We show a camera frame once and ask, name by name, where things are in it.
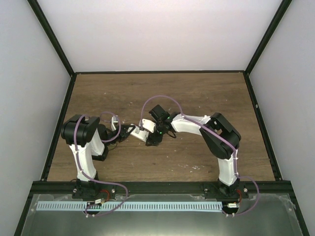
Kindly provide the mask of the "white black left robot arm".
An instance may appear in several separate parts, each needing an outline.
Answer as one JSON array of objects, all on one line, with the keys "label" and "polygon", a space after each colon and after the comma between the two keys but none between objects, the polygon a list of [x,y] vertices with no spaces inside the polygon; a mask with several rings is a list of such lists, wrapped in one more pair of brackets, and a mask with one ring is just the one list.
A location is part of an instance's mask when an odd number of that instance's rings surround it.
[{"label": "white black left robot arm", "polygon": [[100,194],[100,180],[93,161],[104,161],[109,146],[127,139],[136,126],[123,125],[112,116],[111,128],[100,123],[99,117],[74,115],[61,128],[61,137],[69,145],[76,164],[77,181],[87,182],[83,192],[94,199]]}]

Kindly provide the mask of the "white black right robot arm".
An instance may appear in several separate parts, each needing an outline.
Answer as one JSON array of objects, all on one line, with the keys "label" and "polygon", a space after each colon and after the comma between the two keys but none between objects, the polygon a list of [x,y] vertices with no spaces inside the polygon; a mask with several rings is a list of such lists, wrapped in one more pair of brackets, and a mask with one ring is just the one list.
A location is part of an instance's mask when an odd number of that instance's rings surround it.
[{"label": "white black right robot arm", "polygon": [[202,136],[212,155],[218,159],[219,193],[224,198],[230,198],[236,193],[239,185],[237,152],[241,140],[240,133],[220,113],[212,116],[187,116],[179,112],[172,114],[156,105],[149,111],[154,119],[153,125],[142,119],[140,125],[148,131],[147,146],[158,146],[165,134],[176,138],[176,133],[191,133]]}]

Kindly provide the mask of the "white remote control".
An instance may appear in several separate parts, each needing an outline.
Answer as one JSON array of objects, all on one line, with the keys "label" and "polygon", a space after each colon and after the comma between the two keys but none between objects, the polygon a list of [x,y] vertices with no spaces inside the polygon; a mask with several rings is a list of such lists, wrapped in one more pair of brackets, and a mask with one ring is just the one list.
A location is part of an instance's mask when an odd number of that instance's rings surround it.
[{"label": "white remote control", "polygon": [[149,136],[149,131],[145,129],[141,130],[139,126],[134,125],[134,124],[130,125],[130,128],[128,129],[128,133],[143,142],[146,142]]}]

